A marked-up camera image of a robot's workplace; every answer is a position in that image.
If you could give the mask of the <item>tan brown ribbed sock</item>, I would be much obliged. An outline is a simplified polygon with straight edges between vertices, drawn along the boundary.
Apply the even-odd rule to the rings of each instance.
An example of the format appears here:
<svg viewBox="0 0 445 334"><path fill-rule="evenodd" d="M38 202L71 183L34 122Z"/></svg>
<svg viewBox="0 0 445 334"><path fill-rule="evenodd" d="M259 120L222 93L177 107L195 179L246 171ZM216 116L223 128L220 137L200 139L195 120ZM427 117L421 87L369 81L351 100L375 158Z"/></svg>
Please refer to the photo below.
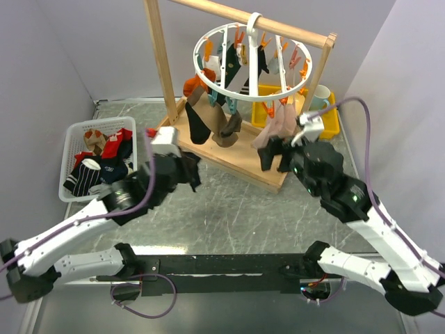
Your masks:
<svg viewBox="0 0 445 334"><path fill-rule="evenodd" d="M187 102L211 130L210 137L218 146L228 148L237 142L237 133L242 123L239 112L228 120L218 100L214 101L213 95L209 95L202 87L197 87L187 97Z"/></svg>

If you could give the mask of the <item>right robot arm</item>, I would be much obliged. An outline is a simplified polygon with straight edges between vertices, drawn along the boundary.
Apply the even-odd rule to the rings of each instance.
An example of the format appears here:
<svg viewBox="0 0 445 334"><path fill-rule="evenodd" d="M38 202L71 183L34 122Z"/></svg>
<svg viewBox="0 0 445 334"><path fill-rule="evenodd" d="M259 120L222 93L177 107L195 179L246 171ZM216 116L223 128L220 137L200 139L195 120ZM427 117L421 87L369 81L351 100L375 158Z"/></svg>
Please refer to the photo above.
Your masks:
<svg viewBox="0 0 445 334"><path fill-rule="evenodd" d="M303 256L309 276L325 273L354 280L381 293L409 316L437 313L443 299L439 288L444 285L444 265L387 218L385 206L363 181L344 173L343 155L330 143L304 140L292 145L289 139L275 136L257 152L263 171L281 156L278 171L292 172L327 213L361 235L382 258L374 262L316 241Z"/></svg>

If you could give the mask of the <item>navy patterned sock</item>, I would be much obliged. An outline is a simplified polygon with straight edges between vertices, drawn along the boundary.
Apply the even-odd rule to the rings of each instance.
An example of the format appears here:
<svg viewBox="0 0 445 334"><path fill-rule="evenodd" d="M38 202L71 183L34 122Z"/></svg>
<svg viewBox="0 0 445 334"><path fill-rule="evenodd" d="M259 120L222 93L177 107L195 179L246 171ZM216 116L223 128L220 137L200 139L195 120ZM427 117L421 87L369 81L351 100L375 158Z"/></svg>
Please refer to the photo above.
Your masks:
<svg viewBox="0 0 445 334"><path fill-rule="evenodd" d="M193 192L201 185L199 162L201 158L192 152L182 152L180 159L180 183L189 184Z"/></svg>

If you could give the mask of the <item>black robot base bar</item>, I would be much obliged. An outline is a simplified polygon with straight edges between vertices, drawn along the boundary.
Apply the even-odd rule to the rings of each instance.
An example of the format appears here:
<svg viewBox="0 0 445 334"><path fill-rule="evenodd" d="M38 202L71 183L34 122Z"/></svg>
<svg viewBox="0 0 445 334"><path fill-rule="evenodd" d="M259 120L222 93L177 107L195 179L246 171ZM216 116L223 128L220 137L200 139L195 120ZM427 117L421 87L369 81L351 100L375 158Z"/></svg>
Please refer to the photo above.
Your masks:
<svg viewBox="0 0 445 334"><path fill-rule="evenodd" d="M280 292L298 294L300 281L322 278L300 253L232 255L139 255L135 275L158 273L177 293Z"/></svg>

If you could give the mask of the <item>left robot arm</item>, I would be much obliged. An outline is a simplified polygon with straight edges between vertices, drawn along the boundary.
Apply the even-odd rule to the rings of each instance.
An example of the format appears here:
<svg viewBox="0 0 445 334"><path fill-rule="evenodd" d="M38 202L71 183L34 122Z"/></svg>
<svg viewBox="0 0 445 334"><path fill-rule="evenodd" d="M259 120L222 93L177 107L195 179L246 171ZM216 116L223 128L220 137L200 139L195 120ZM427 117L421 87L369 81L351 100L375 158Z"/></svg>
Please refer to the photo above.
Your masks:
<svg viewBox="0 0 445 334"><path fill-rule="evenodd" d="M97 253L71 250L97 234L116 229L159 206L178 184L200 185L198 159L182 152L155 154L137 171L105 187L82 210L36 237L1 242L2 271L18 303L46 296L56 284L94 276L128 280L140 271L129 244Z"/></svg>

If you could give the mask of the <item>black brown sock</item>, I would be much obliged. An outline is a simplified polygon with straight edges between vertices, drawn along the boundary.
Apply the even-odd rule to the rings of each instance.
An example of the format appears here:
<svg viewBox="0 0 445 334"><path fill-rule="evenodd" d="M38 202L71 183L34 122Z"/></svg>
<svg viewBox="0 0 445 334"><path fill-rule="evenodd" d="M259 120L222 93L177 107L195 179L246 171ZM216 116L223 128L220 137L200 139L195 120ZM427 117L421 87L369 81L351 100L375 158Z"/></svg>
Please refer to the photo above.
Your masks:
<svg viewBox="0 0 445 334"><path fill-rule="evenodd" d="M188 102L185 104L185 110L192 143L196 145L205 144L210 137L211 130L204 124L202 119Z"/></svg>

